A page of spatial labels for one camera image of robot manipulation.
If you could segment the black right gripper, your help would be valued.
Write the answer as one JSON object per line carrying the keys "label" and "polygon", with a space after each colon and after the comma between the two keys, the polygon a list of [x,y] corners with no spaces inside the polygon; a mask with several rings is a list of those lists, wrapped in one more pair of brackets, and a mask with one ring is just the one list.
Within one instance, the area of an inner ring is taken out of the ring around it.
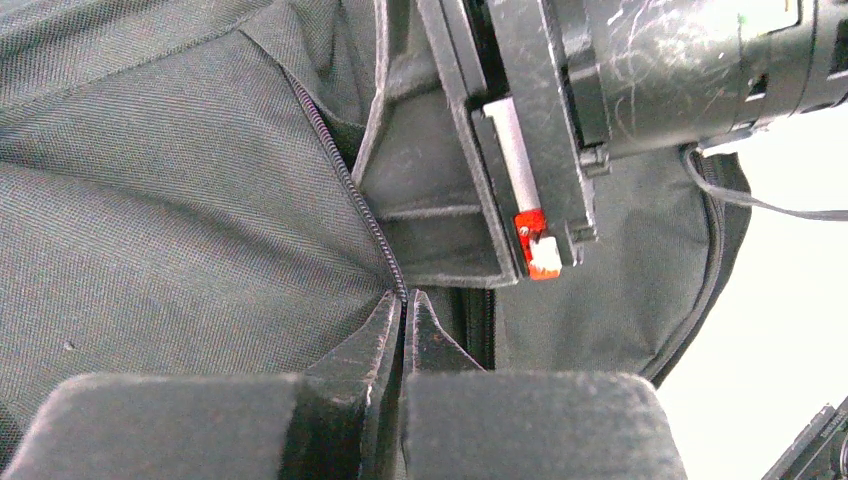
{"label": "black right gripper", "polygon": [[490,247],[473,281],[548,279],[597,238],[613,160],[712,148],[847,99],[843,1],[421,1]]}

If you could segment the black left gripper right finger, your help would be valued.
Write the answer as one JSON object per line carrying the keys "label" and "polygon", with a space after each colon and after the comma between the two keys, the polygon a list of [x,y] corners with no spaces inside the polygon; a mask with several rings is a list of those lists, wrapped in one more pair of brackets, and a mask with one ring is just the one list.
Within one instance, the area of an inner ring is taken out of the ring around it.
{"label": "black left gripper right finger", "polygon": [[411,479],[683,479],[654,387],[626,373],[484,370],[410,294],[402,450]]}

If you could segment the black student backpack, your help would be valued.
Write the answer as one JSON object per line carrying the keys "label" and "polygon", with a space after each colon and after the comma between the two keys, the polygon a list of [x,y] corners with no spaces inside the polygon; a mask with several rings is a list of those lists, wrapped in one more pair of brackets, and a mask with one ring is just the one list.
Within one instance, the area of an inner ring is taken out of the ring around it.
{"label": "black student backpack", "polygon": [[613,160],[579,264],[493,289],[409,283],[353,169],[378,1],[1,5],[1,475],[85,375],[300,373],[410,294],[486,371],[655,389],[732,272],[735,155]]}

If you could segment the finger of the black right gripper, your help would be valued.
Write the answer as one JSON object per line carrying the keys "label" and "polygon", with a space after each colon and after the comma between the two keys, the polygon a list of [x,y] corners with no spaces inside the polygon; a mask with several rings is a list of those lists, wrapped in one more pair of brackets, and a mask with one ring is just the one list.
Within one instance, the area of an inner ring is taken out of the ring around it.
{"label": "finger of the black right gripper", "polygon": [[378,1],[375,94],[353,169],[416,285],[493,289],[518,280],[475,98],[487,89],[463,1]]}

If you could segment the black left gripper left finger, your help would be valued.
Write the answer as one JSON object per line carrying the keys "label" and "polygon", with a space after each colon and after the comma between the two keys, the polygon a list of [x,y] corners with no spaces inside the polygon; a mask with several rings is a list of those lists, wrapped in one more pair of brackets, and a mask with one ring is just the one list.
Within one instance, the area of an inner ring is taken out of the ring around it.
{"label": "black left gripper left finger", "polygon": [[300,373],[85,375],[41,406],[7,479],[390,479],[402,302]]}

